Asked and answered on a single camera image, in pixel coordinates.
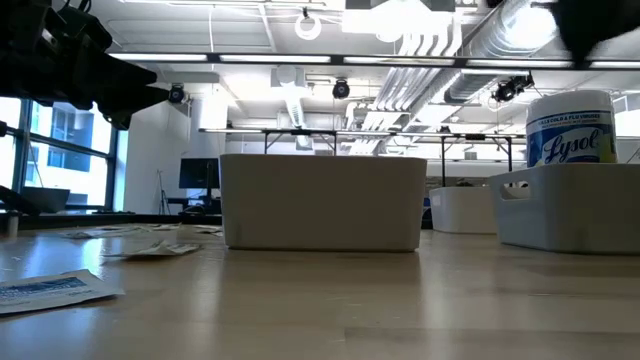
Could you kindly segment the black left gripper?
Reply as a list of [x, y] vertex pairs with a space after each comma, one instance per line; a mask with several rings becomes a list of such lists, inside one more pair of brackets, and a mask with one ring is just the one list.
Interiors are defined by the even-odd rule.
[[[92, 0], [0, 0], [0, 97], [30, 98], [43, 105], [89, 106], [90, 86], [149, 85], [157, 75], [104, 53], [112, 37], [90, 14]], [[128, 130], [132, 116], [169, 98], [143, 86], [107, 92], [96, 100], [104, 119]]]

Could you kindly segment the blue-label wipe packet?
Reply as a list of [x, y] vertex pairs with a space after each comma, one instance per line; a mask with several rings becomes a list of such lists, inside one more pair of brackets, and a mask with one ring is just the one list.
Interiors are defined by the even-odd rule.
[[123, 289], [88, 269], [0, 282], [0, 316], [54, 309], [112, 296]]

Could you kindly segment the Lysol wipes canister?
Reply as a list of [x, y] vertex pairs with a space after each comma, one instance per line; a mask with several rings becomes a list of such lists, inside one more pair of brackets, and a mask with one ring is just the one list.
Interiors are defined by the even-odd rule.
[[576, 90], [534, 100], [526, 111], [529, 168], [568, 163], [615, 163], [615, 116], [611, 96]]

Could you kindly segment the white plastic bin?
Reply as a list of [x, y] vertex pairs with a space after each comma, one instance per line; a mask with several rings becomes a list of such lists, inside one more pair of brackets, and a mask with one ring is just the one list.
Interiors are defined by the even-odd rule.
[[496, 234], [488, 187], [441, 187], [429, 192], [433, 229], [455, 234]]

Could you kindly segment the grey plastic bin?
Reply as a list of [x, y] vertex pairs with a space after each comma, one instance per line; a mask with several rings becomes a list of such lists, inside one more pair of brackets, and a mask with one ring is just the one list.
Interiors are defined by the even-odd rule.
[[232, 249], [412, 252], [422, 224], [420, 158], [224, 154], [225, 243]]
[[489, 178], [501, 243], [640, 255], [640, 164], [546, 165]]

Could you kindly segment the black overhead rig bar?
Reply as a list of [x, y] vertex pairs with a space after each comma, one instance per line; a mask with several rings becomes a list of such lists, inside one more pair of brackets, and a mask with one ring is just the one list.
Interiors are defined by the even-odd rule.
[[469, 58], [443, 56], [325, 55], [277, 53], [114, 53], [114, 58], [135, 63], [229, 64], [229, 65], [320, 65], [361, 67], [409, 67], [455, 69], [516, 69], [568, 71], [576, 67], [569, 60], [538, 58]]

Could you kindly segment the black computer monitor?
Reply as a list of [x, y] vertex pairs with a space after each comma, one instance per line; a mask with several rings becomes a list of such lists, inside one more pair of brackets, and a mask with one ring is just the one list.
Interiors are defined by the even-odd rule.
[[183, 158], [180, 162], [181, 189], [218, 189], [219, 161], [217, 158]]

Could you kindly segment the silver ventilation duct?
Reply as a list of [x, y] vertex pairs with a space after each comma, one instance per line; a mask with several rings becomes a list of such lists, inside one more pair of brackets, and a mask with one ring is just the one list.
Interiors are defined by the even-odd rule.
[[[469, 40], [463, 54], [475, 58], [526, 58], [549, 43], [557, 33], [555, 19], [546, 0], [504, 0]], [[460, 69], [451, 74], [444, 90], [445, 103], [470, 101], [490, 85], [497, 74]]]

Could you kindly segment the black background table frame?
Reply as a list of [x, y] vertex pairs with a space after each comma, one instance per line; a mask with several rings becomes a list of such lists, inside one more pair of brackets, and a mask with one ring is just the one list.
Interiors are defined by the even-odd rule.
[[491, 141], [499, 147], [507, 155], [508, 171], [513, 171], [513, 144], [515, 140], [524, 140], [523, 134], [488, 134], [488, 133], [442, 133], [442, 132], [404, 132], [404, 131], [352, 131], [352, 130], [328, 130], [328, 129], [311, 129], [311, 128], [199, 128], [200, 133], [214, 134], [261, 134], [264, 137], [263, 153], [267, 154], [269, 147], [275, 143], [282, 135], [291, 136], [319, 136], [325, 140], [324, 136], [331, 136], [332, 142], [328, 142], [329, 147], [337, 155], [338, 139], [340, 136], [353, 138], [390, 138], [390, 137], [408, 137], [417, 140], [423, 138], [433, 138], [440, 144], [441, 156], [441, 185], [447, 186], [446, 180], [446, 140], [451, 138], [455, 145], [458, 142], [484, 142]]

